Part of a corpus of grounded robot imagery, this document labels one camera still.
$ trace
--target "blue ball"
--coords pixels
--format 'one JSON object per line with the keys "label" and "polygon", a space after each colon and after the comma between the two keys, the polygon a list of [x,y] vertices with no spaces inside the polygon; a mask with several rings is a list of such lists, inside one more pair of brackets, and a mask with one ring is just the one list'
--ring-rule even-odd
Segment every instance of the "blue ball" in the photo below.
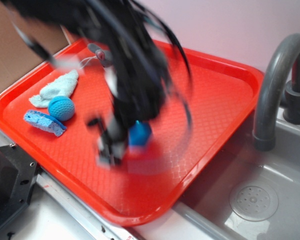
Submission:
{"label": "blue ball", "polygon": [[48,112],[59,121],[67,121],[75,114],[75,104],[66,96],[56,96],[50,101]]}

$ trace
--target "red tray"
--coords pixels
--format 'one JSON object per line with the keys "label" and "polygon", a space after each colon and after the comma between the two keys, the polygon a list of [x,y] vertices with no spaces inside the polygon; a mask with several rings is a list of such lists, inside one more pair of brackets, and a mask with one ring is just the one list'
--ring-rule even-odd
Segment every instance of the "red tray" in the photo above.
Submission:
{"label": "red tray", "polygon": [[[23,120],[36,109],[29,98],[61,74],[43,64],[0,96],[0,129],[39,164],[105,219],[121,226],[145,224],[162,215],[254,109],[263,74],[237,62],[186,49],[193,74],[192,91],[180,56],[170,45],[166,53],[172,79],[187,98],[193,120],[187,131],[182,104],[170,99],[152,121],[152,139],[144,153],[130,152],[122,166],[96,164],[98,133],[86,128],[93,113],[108,116],[110,92],[97,61],[81,73],[71,96],[75,115],[56,137]],[[83,40],[60,55],[92,57]]]}

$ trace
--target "sink drain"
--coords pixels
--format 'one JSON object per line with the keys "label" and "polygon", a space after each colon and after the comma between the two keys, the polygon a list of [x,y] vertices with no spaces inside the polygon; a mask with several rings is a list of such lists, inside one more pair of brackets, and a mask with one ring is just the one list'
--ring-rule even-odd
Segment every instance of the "sink drain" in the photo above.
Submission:
{"label": "sink drain", "polygon": [[272,187],[262,181],[243,182],[231,191],[230,205],[239,217],[258,222],[276,212],[278,196]]}

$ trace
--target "white towel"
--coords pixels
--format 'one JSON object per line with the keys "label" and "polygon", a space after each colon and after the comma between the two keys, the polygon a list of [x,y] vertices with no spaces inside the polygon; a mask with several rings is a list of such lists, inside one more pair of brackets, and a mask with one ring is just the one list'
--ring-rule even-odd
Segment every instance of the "white towel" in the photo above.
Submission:
{"label": "white towel", "polygon": [[77,86],[78,77],[77,70],[72,70],[43,87],[39,95],[30,97],[29,101],[37,108],[47,108],[49,102],[56,96],[69,98]]}

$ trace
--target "gray sink basin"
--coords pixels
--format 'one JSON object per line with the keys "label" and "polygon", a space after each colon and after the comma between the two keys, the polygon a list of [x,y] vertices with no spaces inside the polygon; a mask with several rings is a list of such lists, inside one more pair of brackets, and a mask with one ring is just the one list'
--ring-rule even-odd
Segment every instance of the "gray sink basin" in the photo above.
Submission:
{"label": "gray sink basin", "polygon": [[250,116],[180,202],[224,239],[300,240],[300,127],[278,119],[269,152],[253,148],[252,127]]}

